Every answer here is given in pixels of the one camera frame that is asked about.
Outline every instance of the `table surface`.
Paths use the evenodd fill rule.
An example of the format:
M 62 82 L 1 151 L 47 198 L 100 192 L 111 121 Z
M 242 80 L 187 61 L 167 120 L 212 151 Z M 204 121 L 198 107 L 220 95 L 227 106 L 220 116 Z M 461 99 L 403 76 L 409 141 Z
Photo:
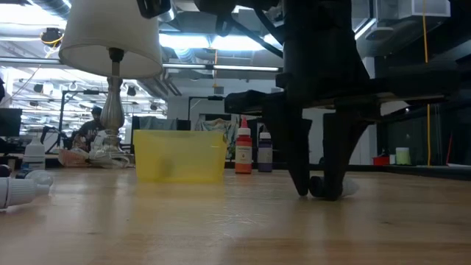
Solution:
M 0 211 L 0 264 L 469 264 L 471 182 L 350 173 L 353 197 L 299 198 L 284 171 L 224 185 L 52 171 L 49 197 Z

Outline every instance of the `white bottle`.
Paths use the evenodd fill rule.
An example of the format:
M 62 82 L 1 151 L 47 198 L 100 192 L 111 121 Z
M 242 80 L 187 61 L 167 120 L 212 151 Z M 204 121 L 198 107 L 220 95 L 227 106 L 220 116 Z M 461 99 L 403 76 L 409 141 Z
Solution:
M 33 138 L 31 143 L 24 150 L 23 163 L 21 169 L 45 169 L 46 151 L 44 145 L 38 138 Z
M 0 210 L 8 206 L 30 203 L 34 198 L 49 194 L 48 185 L 38 185 L 34 180 L 0 178 Z

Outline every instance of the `computer monitor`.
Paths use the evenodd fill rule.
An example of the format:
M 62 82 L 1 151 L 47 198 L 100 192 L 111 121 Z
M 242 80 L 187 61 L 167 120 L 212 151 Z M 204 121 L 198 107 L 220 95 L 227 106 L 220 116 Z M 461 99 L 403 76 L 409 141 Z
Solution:
M 20 135 L 22 109 L 0 108 L 0 136 Z

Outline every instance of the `fluorescent light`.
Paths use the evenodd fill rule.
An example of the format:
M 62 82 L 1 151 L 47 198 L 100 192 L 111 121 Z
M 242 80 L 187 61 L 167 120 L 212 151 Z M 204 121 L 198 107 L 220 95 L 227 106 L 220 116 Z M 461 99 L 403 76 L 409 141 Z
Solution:
M 96 101 L 96 103 L 98 104 L 104 104 L 106 101 L 105 100 L 98 100 Z M 135 103 L 137 103 L 136 101 L 121 101 L 121 104 L 123 105 L 134 105 Z
M 95 107 L 95 104 L 90 103 L 90 102 L 79 102 L 79 105 L 82 105 L 83 107 L 89 107 L 89 108 Z
M 209 41 L 203 35 L 167 35 L 159 34 L 161 46 L 172 49 L 208 48 Z
M 81 98 L 81 97 L 79 97 L 79 96 L 77 96 L 77 95 L 75 95 L 75 96 L 67 95 L 67 96 L 65 96 L 65 97 L 66 97 L 67 99 L 80 100 L 80 101 L 83 100 L 83 98 Z
M 163 67 L 173 69 L 205 69 L 205 65 L 184 64 L 184 63 L 164 63 Z
M 40 58 L 21 58 L 21 57 L 1 57 L 0 63 L 31 63 L 43 65 L 62 65 L 57 59 L 40 59 Z
M 272 44 L 276 48 L 283 48 L 283 46 L 278 42 L 278 40 L 275 39 L 275 37 L 273 37 L 273 35 L 271 34 L 265 35 L 265 37 L 263 37 L 263 40 L 268 44 Z
M 234 10 L 233 10 L 233 13 L 238 13 L 239 10 L 253 10 L 253 8 L 236 5 Z
M 135 116 L 135 117 L 146 117 L 146 116 L 154 116 L 156 118 L 164 118 L 164 119 L 167 119 L 167 116 L 164 116 L 163 114 L 161 113 L 128 113 L 132 116 Z
M 23 110 L 24 113 L 47 113 L 47 114 L 60 114 L 60 110 Z M 64 110 L 64 113 L 68 114 L 90 114 L 89 111 L 75 111 L 75 110 Z
M 278 67 L 263 67 L 263 66 L 214 66 L 215 70 L 240 70 L 240 71 L 272 71 L 278 72 Z
M 64 2 L 64 4 L 68 6 L 68 8 L 72 7 L 71 2 L 69 2 L 68 0 L 62 0 L 62 2 Z
M 221 51 L 260 51 L 264 49 L 253 39 L 240 35 L 217 36 L 212 47 Z
M 366 25 L 355 34 L 355 40 L 358 40 L 369 28 L 373 27 L 375 23 L 376 18 L 373 18 L 368 23 L 366 23 Z
M 39 41 L 40 38 L 0 36 L 1 41 Z

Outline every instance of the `paint bottle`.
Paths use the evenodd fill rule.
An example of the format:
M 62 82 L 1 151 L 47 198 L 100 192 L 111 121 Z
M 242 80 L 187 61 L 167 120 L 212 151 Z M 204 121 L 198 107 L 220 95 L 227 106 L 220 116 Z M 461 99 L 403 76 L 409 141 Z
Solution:
M 235 142 L 235 172 L 236 174 L 252 173 L 252 139 L 247 119 L 243 117 L 242 125 L 237 131 Z
M 272 136 L 269 132 L 261 132 L 258 140 L 258 171 L 271 172 L 273 170 Z

